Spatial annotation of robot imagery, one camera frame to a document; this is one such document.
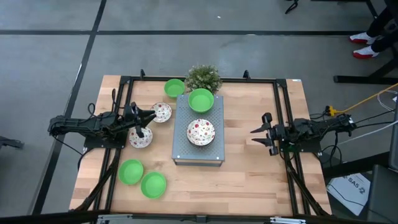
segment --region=shoe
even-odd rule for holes
[[[364,47],[359,50],[354,50],[353,55],[358,59],[368,59],[379,55],[379,53],[372,50],[372,46]]]
[[[357,43],[357,44],[368,44],[371,45],[374,43],[375,40],[377,40],[379,36],[377,37],[370,37],[366,34],[366,32],[360,33],[360,34],[355,34],[349,37],[349,41]]]

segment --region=gray metal platform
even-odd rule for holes
[[[197,147],[187,138],[187,127],[194,119],[206,119],[215,127],[216,135],[207,146]],[[215,95],[213,107],[205,114],[194,112],[188,95],[178,95],[174,123],[172,159],[176,165],[221,166],[224,162],[224,101]]]

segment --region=green bowl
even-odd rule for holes
[[[119,168],[119,180],[124,184],[137,183],[144,173],[144,167],[137,159],[129,159]]]
[[[177,95],[181,95],[185,91],[184,82],[173,78],[164,85],[164,91],[166,92],[167,96],[171,98],[176,98]]]
[[[158,198],[166,190],[166,178],[160,172],[150,172],[141,181],[141,191],[147,198]]]
[[[196,89],[189,94],[189,106],[197,113],[206,113],[213,106],[214,96],[206,89]]]

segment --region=white bowl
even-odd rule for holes
[[[147,147],[152,142],[153,138],[152,131],[148,127],[142,128],[141,130],[142,133],[144,133],[143,138],[138,137],[136,128],[131,128],[129,134],[130,144],[138,149]]]
[[[205,119],[192,121],[187,128],[188,140],[196,146],[206,146],[210,144],[216,135],[214,126]]]
[[[154,121],[156,123],[166,122],[172,116],[172,107],[167,103],[155,103],[150,110],[155,111],[156,118],[154,118]]]

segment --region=potted plant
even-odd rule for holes
[[[189,91],[197,88],[204,88],[215,94],[222,85],[218,70],[213,65],[197,65],[189,70],[185,79],[185,86]]]

